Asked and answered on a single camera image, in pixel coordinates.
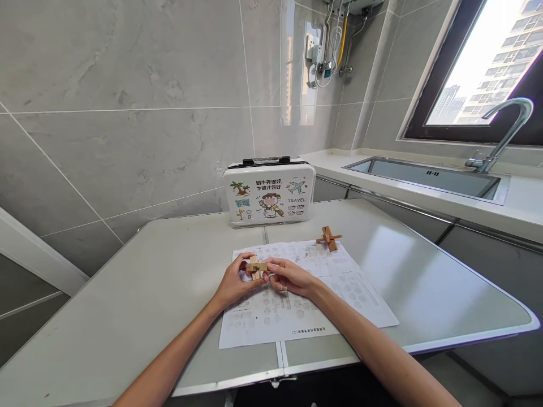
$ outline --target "white suitcase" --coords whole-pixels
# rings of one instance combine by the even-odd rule
[[[308,220],[315,176],[308,162],[288,156],[230,165],[223,177],[232,226]]]

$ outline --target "sky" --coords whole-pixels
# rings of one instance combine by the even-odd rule
[[[487,0],[445,87],[460,85],[457,96],[468,96],[482,82],[505,38],[520,18],[523,0]]]

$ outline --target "sink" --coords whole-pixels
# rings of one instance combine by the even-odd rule
[[[427,166],[385,157],[371,157],[343,168],[496,205],[505,203],[510,181],[510,177],[506,175],[483,175],[473,171]]]

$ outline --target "left hand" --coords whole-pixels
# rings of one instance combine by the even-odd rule
[[[247,267],[247,262],[243,260],[248,259],[251,256],[256,256],[256,254],[241,253],[236,257],[232,264],[227,267],[225,275],[212,300],[215,301],[221,309],[225,309],[229,305],[235,303],[252,289],[266,284],[266,281],[262,278],[245,283],[239,276],[240,270],[245,270]]]

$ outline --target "forearm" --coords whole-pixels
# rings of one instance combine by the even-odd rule
[[[221,311],[221,306],[211,300],[125,390],[113,407],[162,406],[185,363]]]
[[[370,321],[318,282],[311,300],[336,325],[360,359],[404,406],[460,404],[416,360]]]

